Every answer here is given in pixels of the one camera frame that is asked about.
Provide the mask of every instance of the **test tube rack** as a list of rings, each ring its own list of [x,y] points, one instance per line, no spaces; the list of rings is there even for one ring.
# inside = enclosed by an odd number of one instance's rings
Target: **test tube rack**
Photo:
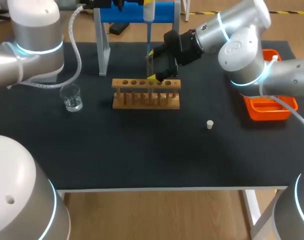
[[[181,81],[177,79],[155,82],[150,79],[114,78],[112,88],[116,89],[114,109],[180,109],[178,90],[181,88]]]

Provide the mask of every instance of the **orange plastic container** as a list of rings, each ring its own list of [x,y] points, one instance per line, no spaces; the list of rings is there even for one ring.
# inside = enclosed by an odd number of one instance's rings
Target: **orange plastic container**
[[[263,57],[266,61],[272,61],[274,55],[278,56],[278,61],[281,61],[279,53],[274,49],[263,49]],[[294,97],[277,96],[279,99],[289,104],[294,110],[298,110],[298,104]],[[275,121],[286,120],[291,112],[284,108],[281,104],[268,97],[248,98],[244,97],[245,105],[251,119],[254,121]]]

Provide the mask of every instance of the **blue spool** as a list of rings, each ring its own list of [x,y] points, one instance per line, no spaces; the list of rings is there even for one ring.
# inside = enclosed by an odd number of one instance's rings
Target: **blue spool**
[[[117,6],[100,8],[102,23],[144,23],[143,6],[135,2],[124,2],[123,10]],[[174,2],[155,3],[155,24],[174,23]]]

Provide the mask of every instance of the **wooden floor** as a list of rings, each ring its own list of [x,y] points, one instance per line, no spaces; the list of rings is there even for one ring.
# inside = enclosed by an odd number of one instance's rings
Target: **wooden floor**
[[[191,12],[221,11],[238,0],[191,0]],[[266,0],[271,11],[304,11],[304,0]],[[191,15],[180,31],[195,28],[212,15]],[[304,58],[304,15],[272,14],[272,26],[263,40],[287,40],[297,58]],[[154,24],[152,41],[162,41],[170,24]],[[92,17],[75,22],[77,42],[95,42]],[[0,41],[9,39],[11,26],[0,23]],[[131,24],[110,41],[145,42],[146,26]],[[274,196],[256,192],[264,211]],[[73,193],[69,196],[71,240],[248,240],[248,220],[238,191],[171,191]]]

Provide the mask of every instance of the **black tabletop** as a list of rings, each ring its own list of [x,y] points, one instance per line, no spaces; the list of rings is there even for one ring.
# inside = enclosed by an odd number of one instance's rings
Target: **black tabletop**
[[[262,44],[295,57],[287,42]],[[106,77],[96,44],[78,46],[80,112],[66,111],[58,89],[0,90],[0,135],[25,146],[57,189],[287,186],[304,168],[304,127],[294,116],[252,121],[216,55],[179,67],[180,110],[115,110],[112,78],[145,78],[146,44],[111,43]],[[61,82],[76,70],[71,45],[64,51]]]

